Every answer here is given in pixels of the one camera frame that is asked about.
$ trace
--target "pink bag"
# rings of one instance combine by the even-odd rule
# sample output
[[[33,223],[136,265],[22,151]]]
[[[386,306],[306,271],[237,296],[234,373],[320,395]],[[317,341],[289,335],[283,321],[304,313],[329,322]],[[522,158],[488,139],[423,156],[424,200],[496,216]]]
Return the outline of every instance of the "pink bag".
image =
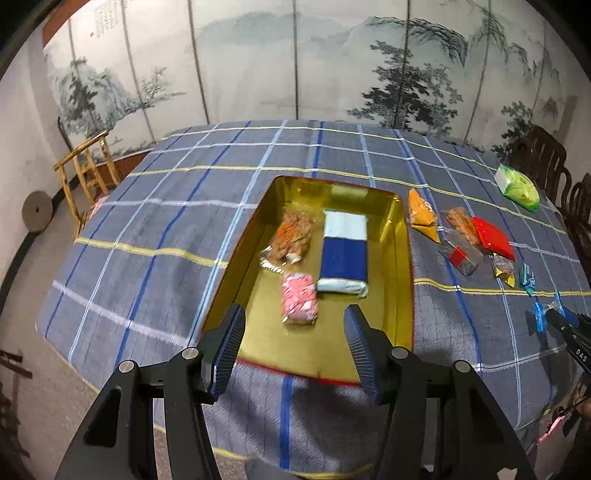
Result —
[[[313,325],[318,316],[316,286],[312,275],[290,273],[283,276],[283,322]]]

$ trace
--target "plaid tablecloth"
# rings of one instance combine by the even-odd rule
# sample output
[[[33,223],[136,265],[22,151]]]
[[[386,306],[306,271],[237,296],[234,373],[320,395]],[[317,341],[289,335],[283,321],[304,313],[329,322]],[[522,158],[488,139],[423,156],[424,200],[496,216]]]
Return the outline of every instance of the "plaid tablecloth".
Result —
[[[417,134],[317,121],[192,127],[160,141],[75,240],[37,329],[100,388],[122,359],[168,360],[195,344],[224,268],[275,176],[346,181],[398,193],[416,187],[443,210],[462,206],[509,236],[535,272],[538,298],[559,291],[589,313],[591,292],[555,214],[504,198],[493,155]],[[410,229],[414,350],[429,361],[469,361],[525,446],[576,367],[552,332],[536,335],[532,299],[486,262],[464,278],[437,245]],[[357,387],[237,364],[228,390],[205,409],[218,452],[258,455],[296,472],[351,472],[372,461],[385,411]],[[162,405],[155,411],[163,424]]]

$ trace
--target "orange packet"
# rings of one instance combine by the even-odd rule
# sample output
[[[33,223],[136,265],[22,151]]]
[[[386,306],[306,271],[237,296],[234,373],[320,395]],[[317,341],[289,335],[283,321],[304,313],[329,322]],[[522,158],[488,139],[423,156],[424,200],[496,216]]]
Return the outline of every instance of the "orange packet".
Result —
[[[437,243],[441,243],[437,234],[437,215],[431,204],[421,198],[415,189],[408,192],[408,215],[411,226]]]

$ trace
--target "yellow stripe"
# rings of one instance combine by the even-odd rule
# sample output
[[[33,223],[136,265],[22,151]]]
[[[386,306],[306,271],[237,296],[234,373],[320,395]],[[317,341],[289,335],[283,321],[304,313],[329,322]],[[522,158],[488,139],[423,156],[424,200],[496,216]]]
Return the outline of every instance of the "yellow stripe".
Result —
[[[172,137],[185,137],[186,135],[206,134],[206,133],[209,133],[209,132],[227,132],[227,131],[231,131],[231,130],[277,130],[278,128],[279,128],[279,126],[277,126],[277,127],[227,127],[227,128],[216,128],[216,129],[209,129],[209,130],[199,130],[199,131],[196,131],[196,132],[188,132],[186,134],[172,134],[172,135],[169,135],[167,137],[163,137],[162,140],[167,140],[167,139],[172,138]],[[319,128],[319,127],[283,127],[283,130],[322,130],[324,132],[336,132],[336,133],[339,133],[339,134],[359,135],[359,132],[349,132],[349,131],[346,131],[346,130],[336,130],[334,128]],[[384,135],[375,135],[375,134],[366,134],[366,133],[363,133],[363,136],[364,137],[383,138],[385,140],[394,140],[394,141],[401,141],[402,140],[402,138],[397,138],[397,137],[386,137]]]
[[[74,241],[77,244],[90,245],[92,247],[108,249],[116,248],[117,250],[123,250],[124,252],[128,252],[130,254],[144,255],[145,257],[156,257],[157,255],[170,255],[172,257],[185,258],[193,263],[196,263],[198,265],[204,265],[206,267],[214,267],[216,265],[215,260],[200,257],[199,255],[192,254],[191,252],[187,252],[186,250],[183,250],[181,248],[165,247],[154,250],[152,248],[134,247],[133,245],[123,244],[121,242],[103,242],[101,240],[94,240],[90,238],[85,238],[83,236],[77,237]],[[221,261],[219,265],[222,268],[226,268],[228,266],[228,262]]]
[[[194,167],[182,167],[182,168],[176,168],[174,169],[174,171],[191,171],[191,170],[207,170],[208,168],[212,169],[212,170],[246,170],[246,171],[252,171],[252,170],[256,170],[257,167],[248,167],[248,166],[219,166],[219,165],[215,165],[215,166],[210,166],[210,165],[195,165]],[[364,179],[367,180],[369,179],[369,176],[367,175],[363,175],[361,173],[348,173],[348,172],[344,172],[344,171],[339,171],[339,170],[328,170],[326,168],[299,168],[299,167],[263,167],[262,170],[268,170],[268,171],[296,171],[296,172],[301,172],[301,173],[311,173],[314,171],[317,172],[322,172],[322,173],[330,173],[330,174],[334,174],[334,175],[340,175],[343,177],[353,177],[356,179]],[[129,176],[130,177],[136,177],[139,175],[152,175],[152,174],[161,174],[161,173],[168,173],[170,172],[171,169],[168,170],[150,170],[150,171],[140,171],[140,172],[133,172],[130,173]],[[495,205],[494,203],[488,202],[486,200],[482,200],[476,197],[470,197],[468,195],[464,195],[462,196],[460,193],[456,193],[456,192],[450,192],[448,190],[443,190],[443,189],[438,189],[435,187],[430,186],[429,184],[417,184],[417,183],[409,183],[407,181],[403,181],[403,180],[396,180],[396,179],[387,179],[385,177],[373,177],[374,180],[379,180],[379,181],[387,181],[389,183],[398,183],[400,185],[406,185],[408,187],[414,187],[414,188],[421,188],[421,187],[428,187],[430,190],[434,191],[434,192],[439,192],[445,195],[450,195],[452,197],[457,197],[457,198],[467,198],[469,200],[472,200],[474,202],[478,202],[478,203],[483,203],[485,205],[489,205],[491,207],[497,208],[499,210],[503,210],[504,212],[510,213],[511,215],[515,215],[521,218],[524,218],[526,220],[530,220],[532,222],[535,223],[539,223],[540,225],[543,225],[545,227],[551,228],[552,230],[558,232],[558,233],[563,233],[566,234],[566,232],[564,230],[561,230],[560,228],[556,228],[554,225],[550,224],[550,223],[546,223],[543,222],[541,220],[538,220],[537,218],[533,218],[530,217],[528,215],[523,215],[521,212],[516,212],[514,210],[508,209],[507,207],[502,207],[500,205]]]
[[[444,285],[439,283],[438,281],[433,280],[432,278],[416,278],[414,280],[415,285],[431,285],[433,287],[439,288],[439,290],[443,291],[457,291],[460,290],[464,293],[471,294],[471,295],[515,295],[515,296],[527,296],[527,292],[523,290],[511,290],[506,289],[497,290],[494,288],[469,288],[469,287],[455,287],[453,285]],[[554,297],[553,291],[536,291],[536,295],[540,297]],[[573,296],[591,296],[591,291],[561,291],[560,294],[566,297],[573,297]]]
[[[158,429],[159,430],[161,429],[164,432],[166,431],[162,427],[160,427]],[[224,450],[224,449],[216,448],[216,447],[213,447],[212,450],[214,453],[217,453],[218,455],[221,455],[221,456],[224,456],[227,458],[231,458],[233,460],[239,460],[241,462],[244,462],[250,458],[254,458],[253,456],[239,455],[237,453],[229,452],[228,450]],[[284,471],[286,473],[290,473],[295,476],[302,476],[304,478],[312,478],[312,479],[317,479],[317,480],[329,480],[329,479],[340,480],[340,479],[345,479],[345,478],[349,478],[351,476],[357,475],[358,473],[361,473],[361,472],[365,472],[366,470],[369,470],[371,467],[372,467],[372,465],[370,463],[368,463],[366,465],[360,466],[359,468],[357,468],[351,472],[346,472],[346,473],[337,473],[337,472],[307,473],[307,472],[294,472],[293,470],[284,470]]]
[[[420,143],[411,142],[410,140],[406,140],[406,139],[405,139],[405,141],[406,141],[406,143],[410,143],[410,144],[416,145],[418,147],[428,148],[429,150],[435,150],[437,152],[445,153],[447,155],[451,155],[452,157],[461,158],[462,160],[473,161],[474,163],[478,163],[481,167],[496,171],[496,168],[489,167],[485,163],[480,163],[478,160],[475,160],[474,158],[462,157],[461,155],[458,155],[458,154],[455,154],[452,152],[448,152],[447,150],[442,150],[441,148],[429,147],[429,145],[421,145]]]
[[[216,129],[209,129],[209,130],[199,130],[196,132],[188,132],[185,134],[172,134],[169,135],[167,137],[163,137],[162,140],[167,140],[169,138],[172,137],[185,137],[186,135],[198,135],[198,134],[206,134],[209,132],[227,132],[227,131],[232,131],[232,130],[277,130],[279,128],[279,126],[277,127],[227,127],[227,128],[216,128]],[[334,128],[320,128],[320,127],[283,127],[284,130],[312,130],[312,131],[318,131],[318,130],[322,130],[324,132],[335,132],[335,133],[339,133],[339,134],[350,134],[350,135],[359,135],[359,132],[349,132],[347,130],[337,130]],[[488,168],[490,170],[496,170],[493,167],[489,167],[488,165],[484,164],[484,163],[480,163],[478,160],[475,160],[474,158],[468,158],[468,157],[462,157],[461,155],[452,153],[452,152],[448,152],[447,150],[442,150],[441,148],[435,148],[435,147],[429,147],[428,145],[421,145],[420,143],[415,143],[412,142],[410,140],[406,140],[405,138],[398,138],[398,137],[386,137],[385,135],[376,135],[376,134],[367,134],[367,133],[363,133],[364,137],[373,137],[373,138],[383,138],[384,140],[394,140],[395,142],[400,142],[400,141],[405,141],[406,143],[410,143],[411,145],[416,145],[418,147],[423,147],[423,148],[428,148],[429,150],[435,150],[441,153],[445,153],[447,155],[451,155],[453,157],[457,157],[457,158],[462,158],[463,160],[467,160],[467,161],[471,161],[474,163],[478,163],[480,166],[484,167],[484,168]]]

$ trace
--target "screw head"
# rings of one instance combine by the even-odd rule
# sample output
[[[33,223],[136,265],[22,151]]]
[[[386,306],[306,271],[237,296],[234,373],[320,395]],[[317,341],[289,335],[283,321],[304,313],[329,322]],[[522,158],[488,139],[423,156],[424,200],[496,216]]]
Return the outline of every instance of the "screw head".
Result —
[[[197,355],[199,355],[199,350],[190,346],[189,348],[183,350],[182,355],[185,360],[191,360],[192,358],[195,358]]]
[[[119,371],[122,374],[131,372],[134,369],[134,363],[131,360],[125,360],[119,364]]]
[[[470,364],[468,362],[465,362],[464,360],[456,362],[456,370],[463,374],[467,374],[471,368],[472,367],[470,366]]]
[[[396,346],[392,348],[391,354],[394,358],[397,358],[398,360],[404,360],[406,357],[408,357],[408,351],[405,348],[402,348],[401,346]]]

